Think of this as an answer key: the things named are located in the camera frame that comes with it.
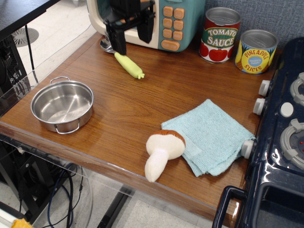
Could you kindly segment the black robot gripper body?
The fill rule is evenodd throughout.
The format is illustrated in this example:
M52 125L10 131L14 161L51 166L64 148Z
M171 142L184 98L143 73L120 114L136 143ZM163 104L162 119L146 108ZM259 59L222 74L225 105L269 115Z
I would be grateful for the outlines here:
M111 0L109 1L110 13L103 19L106 23L125 23L126 28L132 29L141 23L145 18L155 18L154 5L155 1L139 0Z

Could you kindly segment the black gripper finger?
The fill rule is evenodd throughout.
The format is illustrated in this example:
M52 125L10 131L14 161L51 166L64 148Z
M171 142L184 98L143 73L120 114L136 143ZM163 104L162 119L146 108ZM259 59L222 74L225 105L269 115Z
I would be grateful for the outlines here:
M154 28L154 17L145 18L137 26L138 37L145 43L150 43Z
M126 55L125 23L106 23L106 33L113 49L121 55Z

